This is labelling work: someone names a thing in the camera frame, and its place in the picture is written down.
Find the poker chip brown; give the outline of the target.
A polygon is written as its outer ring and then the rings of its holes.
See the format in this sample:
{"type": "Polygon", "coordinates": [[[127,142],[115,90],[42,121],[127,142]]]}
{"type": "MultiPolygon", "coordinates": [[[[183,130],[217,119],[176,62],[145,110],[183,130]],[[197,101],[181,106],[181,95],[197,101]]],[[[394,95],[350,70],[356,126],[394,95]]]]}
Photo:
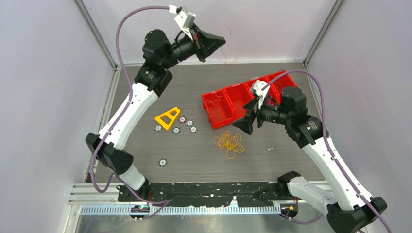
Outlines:
{"type": "Polygon", "coordinates": [[[184,116],[179,118],[179,122],[180,123],[185,123],[186,122],[186,118],[184,116]]]}

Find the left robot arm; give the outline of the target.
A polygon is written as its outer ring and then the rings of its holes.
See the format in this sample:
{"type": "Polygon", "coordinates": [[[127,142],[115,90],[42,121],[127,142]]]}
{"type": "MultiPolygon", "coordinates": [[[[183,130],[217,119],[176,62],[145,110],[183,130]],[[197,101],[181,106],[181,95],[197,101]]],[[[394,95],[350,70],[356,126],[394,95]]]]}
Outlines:
{"type": "Polygon", "coordinates": [[[97,134],[86,136],[86,144],[97,160],[118,175],[138,201],[148,197],[149,181],[134,166],[134,157],[124,151],[132,130],[171,81],[171,67],[193,55],[204,62],[226,43],[222,36],[204,32],[196,25],[189,33],[171,43],[160,29],[148,32],[142,47],[145,62],[132,90],[110,121],[97,134]]]}

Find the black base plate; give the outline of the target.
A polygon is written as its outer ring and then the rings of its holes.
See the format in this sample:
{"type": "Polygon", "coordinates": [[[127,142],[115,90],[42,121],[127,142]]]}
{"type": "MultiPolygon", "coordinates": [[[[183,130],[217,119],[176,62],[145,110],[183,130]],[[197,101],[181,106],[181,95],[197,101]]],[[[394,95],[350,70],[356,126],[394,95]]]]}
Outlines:
{"type": "Polygon", "coordinates": [[[275,201],[297,201],[272,182],[151,183],[138,195],[156,206],[168,201],[170,207],[227,207],[232,200],[239,207],[269,207],[275,201]]]}

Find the poker chip blue upper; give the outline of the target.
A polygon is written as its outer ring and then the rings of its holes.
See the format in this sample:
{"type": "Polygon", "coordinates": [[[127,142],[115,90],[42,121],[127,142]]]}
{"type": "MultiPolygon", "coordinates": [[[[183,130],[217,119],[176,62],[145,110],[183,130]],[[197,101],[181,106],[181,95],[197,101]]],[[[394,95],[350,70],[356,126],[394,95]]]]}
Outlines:
{"type": "Polygon", "coordinates": [[[188,121],[186,122],[186,125],[187,125],[188,127],[192,127],[192,126],[193,126],[193,121],[192,121],[192,120],[188,120],[188,121]]]}

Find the yellow triangle frame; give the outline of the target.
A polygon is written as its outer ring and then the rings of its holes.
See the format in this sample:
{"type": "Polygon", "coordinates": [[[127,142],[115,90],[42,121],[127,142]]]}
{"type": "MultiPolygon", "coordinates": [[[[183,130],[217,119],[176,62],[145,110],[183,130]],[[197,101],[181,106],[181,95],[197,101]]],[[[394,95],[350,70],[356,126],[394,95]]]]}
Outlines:
{"type": "Polygon", "coordinates": [[[169,131],[178,119],[180,112],[181,110],[178,107],[173,107],[156,116],[154,119],[163,129],[169,131]]]}

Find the red compartment bin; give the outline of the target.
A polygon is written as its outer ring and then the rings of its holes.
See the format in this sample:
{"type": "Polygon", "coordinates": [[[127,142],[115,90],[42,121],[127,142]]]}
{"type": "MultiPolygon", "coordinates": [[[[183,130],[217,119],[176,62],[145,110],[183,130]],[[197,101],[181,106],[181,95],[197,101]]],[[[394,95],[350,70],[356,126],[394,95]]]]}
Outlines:
{"type": "Polygon", "coordinates": [[[243,105],[253,98],[250,88],[254,82],[260,80],[268,83],[284,72],[286,71],[281,70],[202,94],[203,108],[207,113],[211,127],[218,129],[244,117],[246,110],[243,109],[243,105]]]}

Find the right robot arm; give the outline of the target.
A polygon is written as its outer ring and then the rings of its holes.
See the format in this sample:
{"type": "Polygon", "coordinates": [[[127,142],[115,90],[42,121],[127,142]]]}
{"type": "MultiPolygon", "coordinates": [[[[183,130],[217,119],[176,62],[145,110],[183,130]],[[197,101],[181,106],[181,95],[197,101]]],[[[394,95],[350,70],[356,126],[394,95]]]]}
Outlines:
{"type": "Polygon", "coordinates": [[[326,192],[290,171],[277,179],[281,198],[306,201],[326,216],[337,233],[354,233],[381,216],[387,203],[382,197],[373,197],[349,171],[320,119],[308,114],[307,98],[301,89],[285,87],[280,103],[271,104],[267,91],[253,87],[250,92],[253,98],[244,105],[245,116],[233,125],[247,134],[252,133],[254,122],[259,127],[264,122],[283,125],[288,137],[311,158],[331,187],[331,192],[326,192]]]}

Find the poker chip left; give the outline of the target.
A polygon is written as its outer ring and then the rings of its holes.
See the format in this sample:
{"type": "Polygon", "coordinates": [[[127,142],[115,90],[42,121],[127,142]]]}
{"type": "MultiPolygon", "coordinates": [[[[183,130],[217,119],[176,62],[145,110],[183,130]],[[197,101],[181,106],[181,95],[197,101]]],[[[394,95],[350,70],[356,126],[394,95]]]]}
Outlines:
{"type": "Polygon", "coordinates": [[[160,125],[156,125],[156,126],[155,126],[155,130],[156,130],[157,132],[159,132],[159,131],[162,130],[162,127],[161,127],[160,125]]]}

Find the poker chip blue right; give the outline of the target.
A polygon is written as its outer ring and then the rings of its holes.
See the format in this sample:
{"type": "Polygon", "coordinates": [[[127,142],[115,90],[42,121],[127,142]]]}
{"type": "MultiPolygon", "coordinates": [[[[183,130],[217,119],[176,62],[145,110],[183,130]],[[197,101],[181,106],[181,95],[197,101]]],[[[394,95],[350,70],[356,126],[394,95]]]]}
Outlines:
{"type": "Polygon", "coordinates": [[[192,127],[190,127],[189,130],[190,130],[191,133],[196,133],[197,132],[197,127],[192,126],[192,127]]]}

